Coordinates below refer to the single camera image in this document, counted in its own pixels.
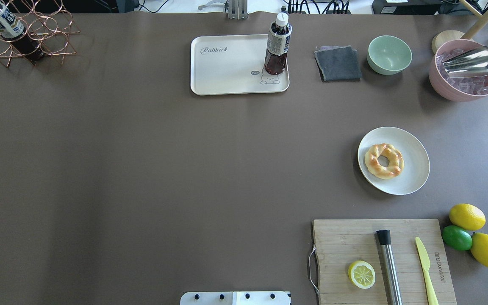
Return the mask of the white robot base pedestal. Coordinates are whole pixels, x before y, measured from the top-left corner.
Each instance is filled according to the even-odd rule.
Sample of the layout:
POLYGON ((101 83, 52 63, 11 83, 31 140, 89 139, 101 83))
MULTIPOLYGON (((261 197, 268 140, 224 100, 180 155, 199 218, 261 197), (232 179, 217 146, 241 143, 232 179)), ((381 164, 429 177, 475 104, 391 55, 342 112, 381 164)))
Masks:
POLYGON ((291 305, 291 293, 286 291, 208 291, 187 292, 180 305, 291 305))

